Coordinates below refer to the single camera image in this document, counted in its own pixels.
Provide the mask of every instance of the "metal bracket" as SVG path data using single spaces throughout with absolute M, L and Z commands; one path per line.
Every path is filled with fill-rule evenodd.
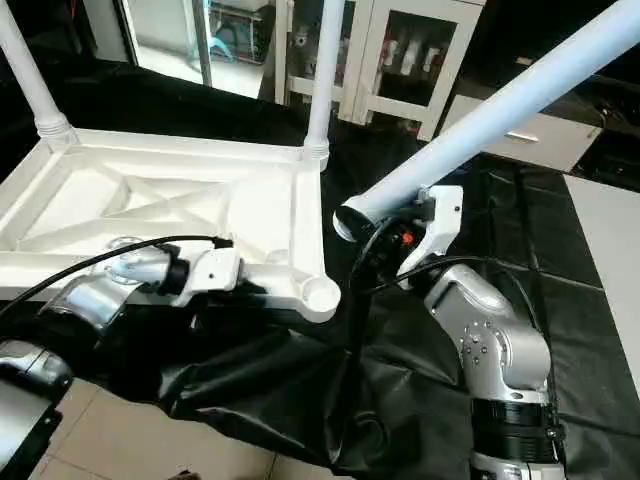
M 427 224 L 422 241 L 400 265 L 398 275 L 415 268 L 429 255 L 447 253 L 451 242 L 460 232 L 462 196 L 462 187 L 458 185 L 423 187 L 418 192 L 418 200 L 431 199 L 435 202 L 433 220 Z M 408 280 L 400 282 L 400 286 L 405 290 L 411 288 Z

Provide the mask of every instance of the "tiled floor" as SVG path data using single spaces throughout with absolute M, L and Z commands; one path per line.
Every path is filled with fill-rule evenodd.
M 196 60 L 189 64 L 178 54 L 157 48 L 140 45 L 138 55 L 140 66 L 170 77 L 181 78 L 194 83 L 202 83 L 200 63 Z M 258 98 L 262 83 L 263 68 L 243 62 L 229 63 L 211 59 L 211 78 L 213 87 L 245 97 Z
M 63 422 L 31 480 L 163 480 L 183 470 L 203 480 L 330 480 L 329 470 L 278 457 L 159 409 L 76 380 Z

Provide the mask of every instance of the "white cabinet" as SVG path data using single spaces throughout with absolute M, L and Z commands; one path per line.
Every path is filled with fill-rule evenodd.
M 442 131 L 481 103 L 475 98 L 456 95 Z M 538 113 L 483 151 L 569 172 L 601 132 L 599 127 Z
M 311 95 L 322 2 L 277 0 L 276 101 Z M 484 0 L 349 0 L 333 100 L 342 120 L 416 122 L 431 140 Z

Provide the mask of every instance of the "glass cabinet door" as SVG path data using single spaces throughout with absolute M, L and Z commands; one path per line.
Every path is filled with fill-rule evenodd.
M 413 122 L 430 140 L 482 11 L 458 0 L 376 0 L 353 121 Z
M 347 0 L 336 68 L 333 100 L 341 118 L 350 117 L 374 0 Z M 287 45 L 287 90 L 304 95 L 313 92 L 318 42 L 322 24 L 322 0 L 296 0 Z

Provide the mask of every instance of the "white wall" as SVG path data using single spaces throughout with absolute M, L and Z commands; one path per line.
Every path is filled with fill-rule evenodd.
M 191 0 L 128 0 L 138 43 L 186 55 L 195 45 Z
M 84 0 L 84 6 L 98 47 L 96 56 L 103 60 L 127 62 L 123 33 L 112 0 Z

